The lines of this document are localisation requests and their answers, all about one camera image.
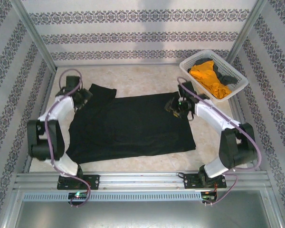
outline yellow cloth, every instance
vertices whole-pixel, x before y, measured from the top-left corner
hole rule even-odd
[[[214,62],[207,61],[201,65],[193,66],[189,72],[204,88],[206,88],[217,99],[222,99],[231,94],[231,90],[220,83],[213,71]]]

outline white plastic basket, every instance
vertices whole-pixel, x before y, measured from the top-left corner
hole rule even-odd
[[[222,75],[230,75],[232,77],[235,77],[238,79],[237,84],[230,84],[228,85],[228,88],[232,91],[231,94],[228,96],[225,96],[222,99],[217,99],[215,96],[213,96],[210,92],[208,92],[207,89],[205,89],[197,80],[195,80],[188,72],[187,70],[195,64],[195,62],[201,58],[212,58],[214,63],[219,67],[218,71]],[[233,68],[229,63],[227,63],[225,60],[223,60],[220,56],[215,54],[211,50],[203,50],[195,55],[185,59],[180,63],[180,68],[183,71],[184,78],[187,80],[190,80],[193,84],[194,89],[201,93],[206,94],[213,102],[222,102],[228,100],[233,95],[237,94],[239,91],[244,89],[245,86],[248,85],[248,80],[245,78],[240,72],[238,72],[235,68]]]

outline black mounting bracket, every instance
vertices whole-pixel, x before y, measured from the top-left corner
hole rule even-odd
[[[80,165],[78,165],[77,177],[89,183],[91,190],[98,190],[99,188],[99,175],[84,175]],[[58,190],[87,190],[87,186],[74,178],[59,176]]]
[[[203,184],[198,173],[180,172],[178,176],[184,180],[185,189],[215,188],[215,184],[217,184],[218,189],[225,189],[227,187],[226,180],[223,175],[213,178],[212,182],[209,184]]]

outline black cloth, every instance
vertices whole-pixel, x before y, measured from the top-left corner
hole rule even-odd
[[[175,93],[115,98],[116,90],[92,84],[93,97],[70,125],[69,157],[81,164],[195,149],[187,119],[165,111]]]
[[[205,62],[212,61],[212,60],[213,60],[212,58],[201,58],[201,59],[197,60],[194,65],[201,65],[201,64],[203,64]],[[223,76],[219,72],[219,68],[218,68],[218,66],[216,64],[213,65],[213,71],[217,75],[217,78],[218,78],[219,82],[221,84],[223,84],[224,86],[227,86],[229,84],[236,84],[236,83],[238,83],[238,80],[235,77],[232,77],[230,75],[224,75]]]

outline floor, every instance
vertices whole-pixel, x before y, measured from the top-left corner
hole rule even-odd
[[[52,105],[59,91],[58,79],[67,68],[58,68],[48,104]],[[179,66],[94,66],[77,67],[82,73],[84,87],[89,89],[92,83],[117,89],[116,97],[150,95],[177,91],[177,77],[182,76]],[[232,117],[228,101],[217,103],[219,109]],[[74,113],[70,112],[60,123],[66,149],[69,145],[68,128]],[[81,164],[83,171],[188,171],[211,162],[218,156],[219,135],[199,117],[190,122],[196,149],[188,152],[171,153],[153,157],[135,157]],[[43,162],[33,159],[30,172],[54,171]]]

